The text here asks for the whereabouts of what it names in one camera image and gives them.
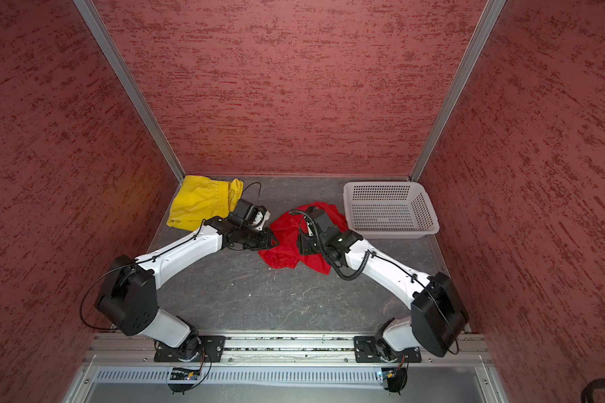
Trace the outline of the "red shorts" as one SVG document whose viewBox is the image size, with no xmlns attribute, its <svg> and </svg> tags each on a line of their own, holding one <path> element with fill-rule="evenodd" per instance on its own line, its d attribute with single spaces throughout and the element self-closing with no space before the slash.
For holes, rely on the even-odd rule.
<svg viewBox="0 0 605 403">
<path fill-rule="evenodd" d="M 328 203 L 315 202 L 303 205 L 296 210 L 306 212 L 309 208 L 324 210 L 332 223 L 334 223 L 341 232 L 348 229 L 346 216 L 343 215 L 336 205 Z M 303 263 L 311 270 L 322 275 L 329 275 L 331 266 L 324 261 L 320 255 L 304 256 L 299 253 L 297 247 L 297 237 L 299 229 L 306 229 L 303 224 L 303 217 L 284 213 L 274 223 L 270 225 L 270 230 L 275 234 L 279 245 L 270 250 L 261 250 L 258 252 L 262 260 L 272 269 L 295 269 L 299 263 Z"/>
</svg>

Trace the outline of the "yellow shorts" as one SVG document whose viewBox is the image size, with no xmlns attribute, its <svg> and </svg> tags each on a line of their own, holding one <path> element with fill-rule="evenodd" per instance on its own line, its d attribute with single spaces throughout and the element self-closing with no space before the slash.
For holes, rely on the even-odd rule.
<svg viewBox="0 0 605 403">
<path fill-rule="evenodd" d="M 215 181 L 206 176 L 186 176 L 174 198 L 166 225 L 189 232 L 198 231 L 202 222 L 226 218 L 237 206 L 244 183 Z"/>
</svg>

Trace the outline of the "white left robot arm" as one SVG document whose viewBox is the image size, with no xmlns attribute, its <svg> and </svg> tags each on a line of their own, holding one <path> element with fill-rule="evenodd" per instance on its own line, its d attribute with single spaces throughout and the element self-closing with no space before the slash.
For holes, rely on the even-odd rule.
<svg viewBox="0 0 605 403">
<path fill-rule="evenodd" d="M 134 259 L 126 255 L 117 258 L 103 278 L 95 308 L 123 334 L 153 339 L 173 359 L 203 361 L 198 329 L 160 308 L 157 291 L 198 260 L 226 248 L 262 251 L 278 245 L 270 228 L 211 218 L 159 250 Z"/>
</svg>

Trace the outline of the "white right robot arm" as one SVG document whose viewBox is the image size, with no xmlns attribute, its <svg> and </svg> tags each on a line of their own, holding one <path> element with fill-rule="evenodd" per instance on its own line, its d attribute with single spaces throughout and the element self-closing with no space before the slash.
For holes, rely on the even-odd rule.
<svg viewBox="0 0 605 403">
<path fill-rule="evenodd" d="M 320 256 L 342 280 L 369 277 L 408 307 L 408 316 L 393 318 L 376 331 L 373 349 L 381 360 L 395 362 L 410 349 L 423 349 L 440 358 L 459 353 L 458 337 L 469 316 L 448 275 L 412 269 L 358 233 L 341 233 L 335 227 L 300 230 L 297 248 L 301 255 Z"/>
</svg>

